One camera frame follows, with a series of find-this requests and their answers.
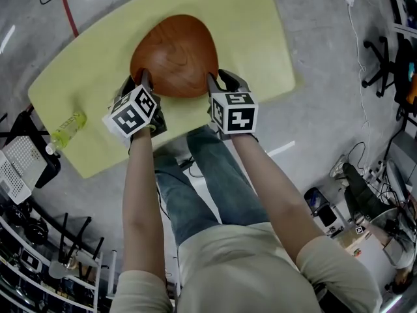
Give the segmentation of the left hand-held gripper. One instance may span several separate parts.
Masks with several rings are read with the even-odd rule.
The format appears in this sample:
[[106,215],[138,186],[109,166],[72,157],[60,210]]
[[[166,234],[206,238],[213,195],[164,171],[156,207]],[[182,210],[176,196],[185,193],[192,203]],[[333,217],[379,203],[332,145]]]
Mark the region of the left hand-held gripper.
[[152,93],[152,78],[146,68],[141,72],[140,82],[141,85],[136,87],[135,81],[128,76],[102,118],[107,129],[119,138],[130,138],[144,127],[149,127],[151,137],[167,131],[160,99]]

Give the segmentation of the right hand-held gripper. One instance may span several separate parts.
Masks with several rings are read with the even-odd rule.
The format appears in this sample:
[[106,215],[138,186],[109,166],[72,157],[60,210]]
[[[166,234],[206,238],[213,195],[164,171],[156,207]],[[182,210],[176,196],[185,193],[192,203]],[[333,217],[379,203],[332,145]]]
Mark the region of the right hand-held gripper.
[[253,134],[257,125],[259,104],[250,93],[247,82],[228,70],[219,70],[224,89],[212,73],[207,75],[210,116],[223,135]]

